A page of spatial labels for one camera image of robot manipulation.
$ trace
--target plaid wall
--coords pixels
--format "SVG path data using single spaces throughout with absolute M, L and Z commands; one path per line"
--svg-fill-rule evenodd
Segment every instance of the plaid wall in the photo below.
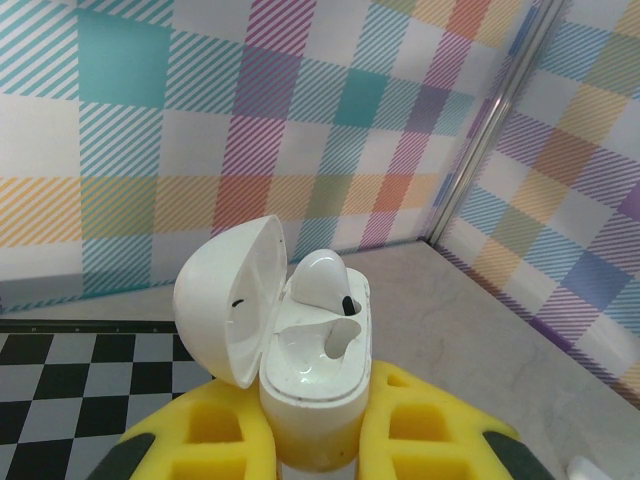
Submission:
M 169 283 L 270 213 L 293 259 L 417 238 L 520 11 L 2 2 L 3 310 Z
M 441 252 L 640 406 L 640 1 L 575 0 Z

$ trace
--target black and white checkered floor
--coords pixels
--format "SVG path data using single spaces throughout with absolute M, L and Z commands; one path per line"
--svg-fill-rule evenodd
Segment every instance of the black and white checkered floor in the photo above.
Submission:
M 127 428 L 210 380 L 173 333 L 0 333 L 0 478 L 84 480 Z

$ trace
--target airpods case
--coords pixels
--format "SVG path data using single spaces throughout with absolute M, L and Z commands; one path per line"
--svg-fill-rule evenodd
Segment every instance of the airpods case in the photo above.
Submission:
M 369 284 L 346 269 L 355 314 L 339 315 L 294 301 L 286 268 L 275 215 L 227 230 L 180 271 L 176 326 L 193 358 L 219 380 L 248 388 L 259 375 L 279 460 L 326 471 L 358 451 L 371 377 Z M 313 300 L 312 287 L 305 295 Z

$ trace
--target white earbud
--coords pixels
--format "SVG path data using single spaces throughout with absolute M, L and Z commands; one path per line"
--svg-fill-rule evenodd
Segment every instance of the white earbud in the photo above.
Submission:
M 302 259 L 291 276 L 291 298 L 338 315 L 356 314 L 347 267 L 332 250 L 316 250 Z

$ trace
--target checkered tile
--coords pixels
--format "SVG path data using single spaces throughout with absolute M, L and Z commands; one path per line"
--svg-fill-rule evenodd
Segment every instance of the checkered tile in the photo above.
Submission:
M 129 427 L 211 380 L 176 334 L 0 334 L 0 476 L 84 480 Z
M 573 2 L 439 248 L 640 408 L 639 8 Z
M 424 232 L 521 1 L 271 3 L 2 4 L 0 312 L 170 283 L 265 214 L 293 258 Z

